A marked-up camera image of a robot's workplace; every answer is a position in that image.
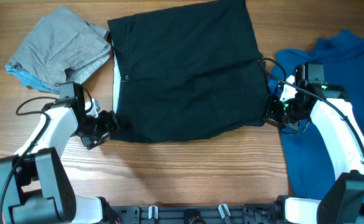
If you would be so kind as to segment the black shorts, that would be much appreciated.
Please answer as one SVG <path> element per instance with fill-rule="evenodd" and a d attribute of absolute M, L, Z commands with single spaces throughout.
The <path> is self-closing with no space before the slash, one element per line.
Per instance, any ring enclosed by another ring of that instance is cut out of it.
<path fill-rule="evenodd" d="M 262 126 L 268 93 L 244 1 L 211 1 L 108 21 L 118 70 L 112 140 L 208 139 Z"/>

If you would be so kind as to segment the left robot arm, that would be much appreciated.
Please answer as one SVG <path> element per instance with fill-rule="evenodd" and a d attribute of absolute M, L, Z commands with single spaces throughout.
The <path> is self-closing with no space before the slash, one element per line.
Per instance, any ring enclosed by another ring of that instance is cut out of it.
<path fill-rule="evenodd" d="M 103 197 L 76 196 L 60 157 L 72 136 L 87 149 L 119 128 L 81 84 L 63 83 L 58 98 L 37 112 L 41 120 L 14 155 L 0 158 L 0 223 L 121 223 Z"/>

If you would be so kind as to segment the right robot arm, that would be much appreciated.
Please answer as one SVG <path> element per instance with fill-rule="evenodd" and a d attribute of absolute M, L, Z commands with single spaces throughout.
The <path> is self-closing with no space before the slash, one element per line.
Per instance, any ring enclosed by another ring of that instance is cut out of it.
<path fill-rule="evenodd" d="M 305 63 L 279 79 L 280 96 L 268 101 L 265 122 L 296 132 L 306 120 L 318 129 L 334 169 L 335 182 L 322 200 L 279 196 L 273 223 L 364 223 L 364 136 L 350 97 L 324 80 L 320 63 Z"/>

